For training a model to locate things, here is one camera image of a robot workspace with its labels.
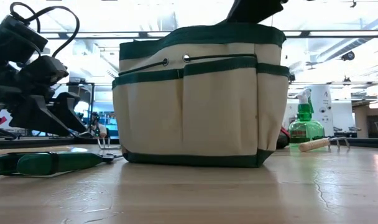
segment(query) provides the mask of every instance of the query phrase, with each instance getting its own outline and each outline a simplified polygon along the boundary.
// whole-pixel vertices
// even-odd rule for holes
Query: garden tool bag
[[[259,167],[276,150],[288,90],[284,33],[184,27],[120,45],[113,104],[129,162]]]

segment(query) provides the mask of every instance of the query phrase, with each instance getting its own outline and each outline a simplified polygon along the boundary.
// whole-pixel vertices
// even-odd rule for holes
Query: workshop table
[[[378,149],[371,148],[286,149],[259,169],[120,159],[51,178],[0,177],[0,223],[7,224],[367,222],[378,223]]]

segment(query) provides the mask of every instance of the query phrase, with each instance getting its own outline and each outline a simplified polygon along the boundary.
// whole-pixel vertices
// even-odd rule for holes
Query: green handle
[[[24,154],[0,155],[0,175],[16,174],[16,164]]]
[[[24,155],[17,163],[17,171],[25,175],[52,175],[94,167],[104,159],[90,152],[35,153]]]

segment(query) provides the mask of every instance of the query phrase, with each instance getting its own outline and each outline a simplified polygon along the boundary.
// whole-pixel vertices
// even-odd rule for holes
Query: metal grommet
[[[190,62],[190,56],[188,54],[182,55],[182,60],[186,63]]]
[[[163,66],[167,66],[170,60],[168,58],[163,59]]]

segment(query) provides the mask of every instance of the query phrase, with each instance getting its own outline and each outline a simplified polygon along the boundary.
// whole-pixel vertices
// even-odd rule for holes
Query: ceiling
[[[0,1],[0,21],[9,13],[14,1]],[[69,7],[80,18],[81,37],[66,47],[58,58],[68,66],[72,77],[85,78],[88,82],[111,83],[118,72],[118,46],[130,42],[132,34],[119,34],[112,39],[103,38],[102,32],[162,32],[167,35],[179,27],[212,25],[222,21],[233,0],[62,0],[22,1],[35,11],[47,6]],[[290,86],[295,95],[309,83],[341,82],[349,77],[352,82],[364,82],[344,88],[333,85],[332,95],[342,98],[352,93],[351,98],[370,98],[378,95],[378,85],[366,82],[378,81],[378,38],[334,38],[345,30],[378,30],[378,0],[289,0],[284,10],[265,21],[284,31],[329,30],[325,38],[288,39],[282,49],[282,65],[290,67],[296,81]],[[23,17],[30,12],[22,7],[16,11]],[[42,32],[51,39],[47,48],[53,52],[64,40],[58,40],[59,32],[72,32],[75,20],[63,10],[55,10],[40,17]],[[353,51],[355,59],[342,61],[342,54]],[[110,87],[97,91],[110,91]]]

